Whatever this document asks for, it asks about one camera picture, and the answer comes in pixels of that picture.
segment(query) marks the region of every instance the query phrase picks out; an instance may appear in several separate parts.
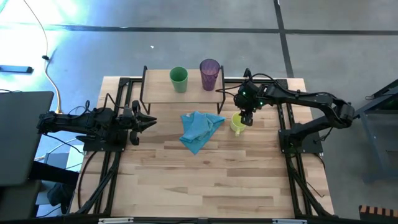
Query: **concrete floor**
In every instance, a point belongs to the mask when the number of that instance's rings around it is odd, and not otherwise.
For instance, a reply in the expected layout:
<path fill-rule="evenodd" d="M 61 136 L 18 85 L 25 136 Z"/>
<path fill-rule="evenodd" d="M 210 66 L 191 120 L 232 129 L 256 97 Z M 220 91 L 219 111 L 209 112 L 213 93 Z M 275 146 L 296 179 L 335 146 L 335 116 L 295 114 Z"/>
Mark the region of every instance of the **concrete floor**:
<path fill-rule="evenodd" d="M 28 1 L 43 23 L 116 27 L 217 27 L 277 29 L 273 0 L 118 0 L 101 2 L 46 0 L 46 8 Z M 397 30 L 394 0 L 280 0 L 286 29 Z M 36 23 L 22 1 L 9 1 L 0 25 Z M 246 67 L 273 77 L 287 77 L 279 34 L 183 32 L 48 31 L 52 61 L 49 74 L 62 96 L 65 112 L 90 100 L 95 105 L 102 77 L 141 75 L 142 67 L 197 68 L 204 58 L 240 77 Z M 43 74 L 44 39 L 36 27 L 0 29 L 0 63 L 29 65 L 31 75 L 0 73 L 0 87 L 10 90 L 53 90 Z M 395 35 L 287 35 L 294 77 L 308 91 L 329 91 L 356 108 L 364 97 L 396 79 Z M 313 110 L 314 117 L 321 112 Z M 63 140 L 74 134 L 56 133 Z M 58 142 L 43 137 L 38 155 Z M 362 126 L 334 130 L 323 143 L 326 174 L 335 213 L 359 218 L 366 204 L 398 209 L 398 182 L 364 184 L 374 170 Z"/>

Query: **blue object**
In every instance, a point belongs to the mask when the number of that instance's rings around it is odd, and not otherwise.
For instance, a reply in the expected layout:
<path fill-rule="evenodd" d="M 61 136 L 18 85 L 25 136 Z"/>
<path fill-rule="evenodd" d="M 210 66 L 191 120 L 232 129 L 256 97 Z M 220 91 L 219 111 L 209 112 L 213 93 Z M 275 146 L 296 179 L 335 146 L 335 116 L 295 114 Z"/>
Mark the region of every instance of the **blue object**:
<path fill-rule="evenodd" d="M 224 122 L 225 118 L 215 114 L 201 114 L 197 111 L 181 115 L 184 135 L 180 141 L 195 155 Z"/>

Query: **wood grain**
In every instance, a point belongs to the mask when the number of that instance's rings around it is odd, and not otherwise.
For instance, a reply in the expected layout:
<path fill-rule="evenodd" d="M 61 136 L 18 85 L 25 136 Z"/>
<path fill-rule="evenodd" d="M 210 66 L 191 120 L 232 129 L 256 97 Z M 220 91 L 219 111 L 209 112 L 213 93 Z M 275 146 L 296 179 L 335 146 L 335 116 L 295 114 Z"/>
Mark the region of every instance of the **wood grain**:
<path fill-rule="evenodd" d="M 106 93 L 116 97 L 119 77 L 104 77 L 98 106 Z M 302 79 L 288 79 L 292 90 L 305 86 Z M 133 86 L 132 99 L 139 99 L 140 83 Z M 226 121 L 205 147 L 193 155 L 179 141 L 183 134 L 180 115 L 198 110 L 214 113 L 214 104 L 154 104 L 151 115 L 157 124 L 139 135 L 141 143 L 127 143 L 119 166 L 112 215 L 134 217 L 230 217 L 292 218 L 292 200 L 284 156 L 277 140 L 279 120 L 275 107 L 265 106 L 254 114 L 254 125 L 239 137 L 229 128 L 238 109 L 227 95 L 221 112 Z M 293 105 L 295 120 L 312 119 L 310 108 Z M 82 180 L 85 202 L 100 176 L 104 153 L 97 153 Z M 309 188 L 324 208 L 333 213 L 325 171 L 319 158 L 303 155 Z M 104 209 L 107 191 L 101 209 Z M 302 192 L 298 200 L 304 212 Z M 71 212 L 77 210 L 73 199 Z"/>
<path fill-rule="evenodd" d="M 144 103 L 221 103 L 223 94 L 206 91 L 201 85 L 199 69 L 187 69 L 188 84 L 185 93 L 174 91 L 170 70 L 147 70 L 142 101 Z M 221 71 L 217 76 L 215 90 L 223 87 Z"/>

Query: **yellow mug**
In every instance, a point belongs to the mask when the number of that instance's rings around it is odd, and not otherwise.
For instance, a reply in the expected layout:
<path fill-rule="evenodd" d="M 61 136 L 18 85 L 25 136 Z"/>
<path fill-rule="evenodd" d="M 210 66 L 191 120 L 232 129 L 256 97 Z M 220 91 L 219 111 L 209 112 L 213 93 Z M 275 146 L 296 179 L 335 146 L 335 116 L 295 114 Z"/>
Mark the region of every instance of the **yellow mug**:
<path fill-rule="evenodd" d="M 244 130 L 246 125 L 241 123 L 241 116 L 239 112 L 232 115 L 231 118 L 231 129 L 235 132 L 235 136 L 238 137 L 239 134 Z"/>

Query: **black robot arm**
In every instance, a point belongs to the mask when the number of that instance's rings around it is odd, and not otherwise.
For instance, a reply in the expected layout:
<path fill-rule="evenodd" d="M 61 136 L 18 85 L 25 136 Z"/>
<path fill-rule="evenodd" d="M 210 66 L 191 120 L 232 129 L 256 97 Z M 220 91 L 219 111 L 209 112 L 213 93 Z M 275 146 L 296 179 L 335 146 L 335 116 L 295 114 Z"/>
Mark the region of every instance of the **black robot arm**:
<path fill-rule="evenodd" d="M 330 93 L 305 93 L 300 90 L 291 91 L 281 87 L 277 81 L 270 85 L 256 86 L 252 77 L 245 80 L 234 97 L 235 105 L 241 110 L 241 122 L 251 126 L 252 115 L 264 105 L 291 103 L 295 105 L 318 108 L 325 114 L 305 124 L 295 124 L 290 130 L 280 130 L 279 137 L 283 152 L 289 148 L 301 147 L 302 141 L 309 134 L 326 128 L 348 128 L 351 126 L 354 108 L 342 99 Z"/>
<path fill-rule="evenodd" d="M 76 138 L 88 146 L 98 146 L 104 151 L 112 151 L 113 146 L 124 147 L 127 131 L 131 130 L 130 141 L 133 145 L 138 145 L 137 133 L 154 125 L 156 118 L 142 114 L 137 100 L 132 102 L 131 108 L 126 106 L 122 109 L 123 113 L 119 116 L 111 108 L 105 107 L 94 108 L 92 111 L 86 108 L 86 112 L 81 115 L 56 114 L 50 111 L 40 115 L 37 129 L 40 134 L 58 131 L 85 134 L 86 136 Z"/>

